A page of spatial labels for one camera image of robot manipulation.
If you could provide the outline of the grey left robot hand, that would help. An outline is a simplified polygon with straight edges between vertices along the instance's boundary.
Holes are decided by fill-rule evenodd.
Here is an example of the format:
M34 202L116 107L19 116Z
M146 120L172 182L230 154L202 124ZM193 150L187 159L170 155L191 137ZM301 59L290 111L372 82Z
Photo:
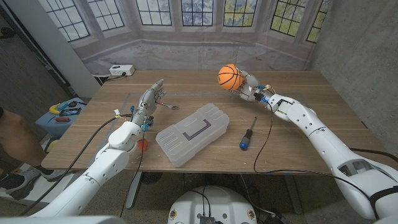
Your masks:
M166 95L167 91L163 88L164 79L160 79L147 89L139 98L131 122L141 126L144 120L151 116L157 108L158 102Z

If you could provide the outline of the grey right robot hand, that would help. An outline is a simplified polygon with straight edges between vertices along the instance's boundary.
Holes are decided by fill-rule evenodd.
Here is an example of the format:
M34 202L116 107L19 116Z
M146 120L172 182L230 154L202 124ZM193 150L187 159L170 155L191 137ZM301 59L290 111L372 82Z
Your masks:
M240 98L250 102L265 102L274 95L269 85L259 84L258 79L244 70L237 68L238 74L243 79L242 84L234 91Z

